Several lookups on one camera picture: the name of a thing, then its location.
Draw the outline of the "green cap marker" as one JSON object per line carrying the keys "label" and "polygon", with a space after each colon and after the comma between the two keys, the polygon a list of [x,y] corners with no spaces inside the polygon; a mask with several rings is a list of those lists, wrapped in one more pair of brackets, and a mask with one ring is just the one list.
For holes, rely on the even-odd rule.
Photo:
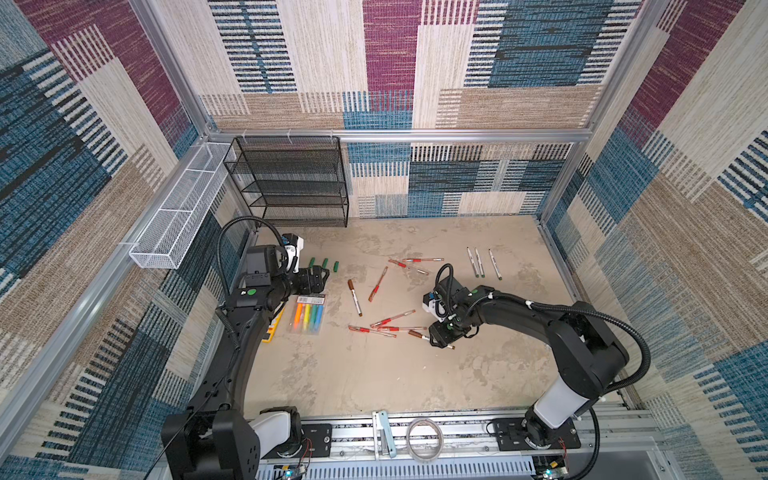
{"label": "green cap marker", "polygon": [[498,266],[497,260],[496,260],[496,258],[495,258],[495,256],[494,256],[494,254],[493,254],[493,251],[492,251],[492,249],[490,249],[490,248],[488,249],[488,255],[489,255],[489,258],[490,258],[490,260],[491,260],[491,265],[492,265],[492,267],[493,267],[493,270],[494,270],[494,273],[495,273],[495,275],[496,275],[496,278],[497,278],[499,281],[502,281],[502,280],[503,280],[503,276],[502,276],[502,273],[501,273],[501,271],[500,271],[500,268],[499,268],[499,266]]}
{"label": "green cap marker", "polygon": [[472,269],[473,269],[473,273],[474,273],[476,278],[479,278],[479,271],[478,271],[478,268],[477,268],[477,265],[476,265],[473,253],[472,253],[472,251],[471,251],[471,249],[469,247],[466,247],[466,250],[467,250],[467,254],[468,254],[468,257],[469,257]]}
{"label": "green cap marker", "polygon": [[477,262],[477,268],[478,268],[479,275],[480,275],[481,278],[485,278],[485,269],[484,269],[484,265],[482,263],[482,259],[481,259],[479,250],[477,248],[475,248],[474,250],[475,250],[475,258],[476,258],[476,262]]}

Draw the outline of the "brown cap marker bottom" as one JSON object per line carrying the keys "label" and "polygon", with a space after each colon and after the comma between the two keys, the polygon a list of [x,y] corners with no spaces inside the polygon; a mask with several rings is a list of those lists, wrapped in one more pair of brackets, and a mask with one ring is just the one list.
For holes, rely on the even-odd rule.
{"label": "brown cap marker bottom", "polygon": [[453,346],[453,345],[450,345],[450,344],[446,344],[446,345],[438,344],[438,343],[437,343],[435,340],[433,340],[433,339],[432,339],[430,336],[428,336],[428,335],[425,335],[424,333],[421,333],[421,332],[419,332],[419,331],[416,331],[416,330],[409,330],[409,331],[408,331],[408,334],[409,334],[410,336],[413,336],[413,337],[415,337],[415,338],[418,338],[418,339],[421,339],[421,340],[425,340],[425,341],[427,341],[427,342],[428,342],[430,345],[432,345],[432,346],[435,346],[435,347],[438,347],[438,348],[441,348],[441,349],[444,349],[444,348],[448,348],[448,349],[450,349],[450,350],[455,350],[455,346]]}

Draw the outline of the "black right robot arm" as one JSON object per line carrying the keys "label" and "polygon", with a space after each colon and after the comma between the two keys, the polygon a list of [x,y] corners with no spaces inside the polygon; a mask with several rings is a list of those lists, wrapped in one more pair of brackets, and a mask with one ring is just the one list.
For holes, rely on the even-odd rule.
{"label": "black right robot arm", "polygon": [[573,416],[604,395],[635,384],[651,366],[651,351],[641,334],[592,305],[535,302],[485,285],[469,289],[455,279],[450,264],[438,270],[422,307],[436,318],[428,334],[436,348],[473,338],[483,325],[508,328],[550,347],[558,376],[518,428],[532,449],[551,447]]}

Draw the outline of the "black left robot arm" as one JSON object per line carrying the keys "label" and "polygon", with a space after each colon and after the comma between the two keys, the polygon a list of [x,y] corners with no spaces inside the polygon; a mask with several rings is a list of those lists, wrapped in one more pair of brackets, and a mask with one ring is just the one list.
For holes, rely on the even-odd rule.
{"label": "black left robot arm", "polygon": [[247,384],[268,327],[293,296],[321,294],[330,276],[321,266],[298,265],[303,241],[274,235],[273,245],[250,247],[245,269],[224,280],[215,314],[225,332],[197,391],[180,414],[166,418],[162,457],[174,479],[253,479],[269,453],[291,458],[310,442],[294,406],[243,413]]}

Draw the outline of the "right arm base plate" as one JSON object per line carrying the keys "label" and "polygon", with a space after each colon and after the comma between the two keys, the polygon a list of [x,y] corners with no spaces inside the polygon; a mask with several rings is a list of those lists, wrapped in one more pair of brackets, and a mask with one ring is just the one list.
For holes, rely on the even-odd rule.
{"label": "right arm base plate", "polygon": [[562,447],[570,450],[581,447],[571,419],[557,429],[552,429],[533,418],[496,418],[490,422],[488,432],[495,438],[500,451],[548,450]]}

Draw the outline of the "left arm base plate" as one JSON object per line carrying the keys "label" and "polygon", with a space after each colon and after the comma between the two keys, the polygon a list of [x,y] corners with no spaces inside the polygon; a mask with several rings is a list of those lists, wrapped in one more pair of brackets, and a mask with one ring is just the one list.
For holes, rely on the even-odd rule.
{"label": "left arm base plate", "polygon": [[291,451],[288,459],[330,457],[333,440],[333,426],[330,423],[305,424],[301,434],[301,448]]}

